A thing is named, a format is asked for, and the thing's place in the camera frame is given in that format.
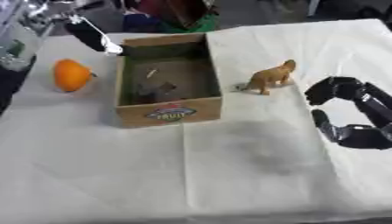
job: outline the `orange fruit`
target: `orange fruit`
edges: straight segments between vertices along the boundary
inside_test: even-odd
[[[90,69],[71,59],[59,60],[53,71],[54,83],[66,92],[84,87],[92,76]]]

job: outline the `table surface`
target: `table surface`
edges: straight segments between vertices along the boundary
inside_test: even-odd
[[[110,35],[116,43],[145,36]],[[328,143],[301,94],[341,74],[392,93],[392,35],[381,22],[240,27],[207,37],[222,118],[145,129],[118,125],[116,58],[73,37],[49,38],[0,119],[0,221],[292,223],[388,215],[392,151]],[[51,70],[64,58],[99,78],[61,93]],[[271,96],[232,91],[287,59],[298,63],[293,85]],[[366,122],[341,101],[323,109],[337,124]]]

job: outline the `white table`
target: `white table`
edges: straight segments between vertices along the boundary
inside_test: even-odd
[[[111,35],[117,43],[136,36]],[[300,94],[328,74],[392,93],[392,35],[380,22],[240,27],[208,39],[222,118],[122,129],[112,108],[116,59],[73,37],[49,38],[0,119],[0,221],[294,223],[389,214],[392,151],[328,143]],[[90,92],[53,89],[51,67],[63,58],[100,76]],[[268,97],[231,92],[287,59],[298,63],[297,87]],[[336,121],[363,120],[328,105]]]

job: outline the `toy animal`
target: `toy animal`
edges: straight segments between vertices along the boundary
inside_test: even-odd
[[[276,66],[267,70],[262,70],[253,74],[252,79],[246,87],[240,89],[241,91],[248,89],[260,89],[261,95],[269,95],[270,91],[267,89],[268,85],[276,85],[280,81],[280,85],[287,84],[290,73],[296,69],[297,63],[293,59],[286,60],[281,66]]]

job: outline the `open cardboard box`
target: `open cardboard box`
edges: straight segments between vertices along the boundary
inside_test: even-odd
[[[221,117],[221,89],[205,34],[124,40],[115,108],[126,127],[200,122]]]

